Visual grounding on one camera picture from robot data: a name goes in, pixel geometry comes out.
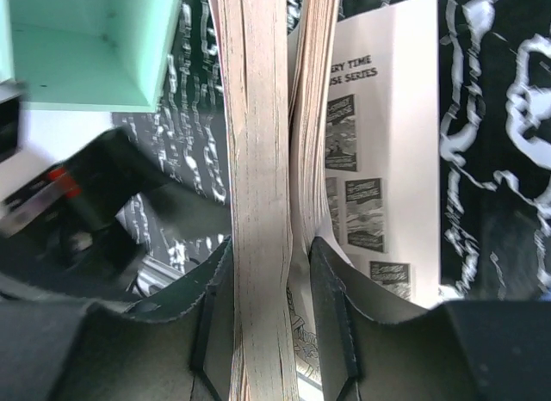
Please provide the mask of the purple treehouse book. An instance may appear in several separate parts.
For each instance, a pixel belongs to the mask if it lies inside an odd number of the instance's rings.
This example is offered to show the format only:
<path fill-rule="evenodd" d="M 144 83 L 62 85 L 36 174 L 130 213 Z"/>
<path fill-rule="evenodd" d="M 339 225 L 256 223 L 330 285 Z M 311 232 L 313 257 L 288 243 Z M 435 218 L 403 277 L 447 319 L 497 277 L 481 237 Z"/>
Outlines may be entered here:
<path fill-rule="evenodd" d="M 304 0 L 295 65 L 286 0 L 217 0 L 234 261 L 233 400 L 295 400 L 286 290 L 328 214 L 325 102 L 331 63 L 377 74 L 363 103 L 369 170 L 381 177 L 389 252 L 419 265 L 436 300 L 440 260 L 438 0 L 403 0 L 342 22 L 338 0 Z"/>

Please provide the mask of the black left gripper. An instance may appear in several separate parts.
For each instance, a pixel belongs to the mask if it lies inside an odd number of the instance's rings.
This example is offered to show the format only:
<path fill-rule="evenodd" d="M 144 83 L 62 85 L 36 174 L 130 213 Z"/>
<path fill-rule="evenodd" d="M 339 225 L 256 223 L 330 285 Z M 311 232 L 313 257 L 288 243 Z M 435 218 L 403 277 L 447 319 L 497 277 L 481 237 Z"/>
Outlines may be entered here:
<path fill-rule="evenodd" d="M 1 290 L 19 299 L 134 302 L 128 291 L 147 248 L 118 221 L 143 196 L 180 238 L 228 233 L 229 208 L 161 170 L 127 133 L 102 133 L 64 162 L 7 191 L 1 218 Z"/>

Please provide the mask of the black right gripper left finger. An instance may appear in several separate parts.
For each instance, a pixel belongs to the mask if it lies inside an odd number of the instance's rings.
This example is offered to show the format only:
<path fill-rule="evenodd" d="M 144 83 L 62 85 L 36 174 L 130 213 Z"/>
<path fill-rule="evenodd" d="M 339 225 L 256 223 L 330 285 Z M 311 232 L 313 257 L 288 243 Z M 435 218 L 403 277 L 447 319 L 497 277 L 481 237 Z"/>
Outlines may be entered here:
<path fill-rule="evenodd" d="M 225 400 L 232 243 L 147 298 L 61 274 L 1 242 L 4 400 Z"/>

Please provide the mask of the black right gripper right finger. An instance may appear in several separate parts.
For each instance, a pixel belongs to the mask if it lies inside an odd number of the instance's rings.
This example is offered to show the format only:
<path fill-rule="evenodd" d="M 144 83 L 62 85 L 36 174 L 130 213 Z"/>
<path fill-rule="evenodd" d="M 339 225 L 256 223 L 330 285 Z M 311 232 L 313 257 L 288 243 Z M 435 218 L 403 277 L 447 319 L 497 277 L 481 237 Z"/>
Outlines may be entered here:
<path fill-rule="evenodd" d="M 323 238 L 310 274 L 325 399 L 549 399 L 548 303 L 452 300 L 427 310 Z"/>

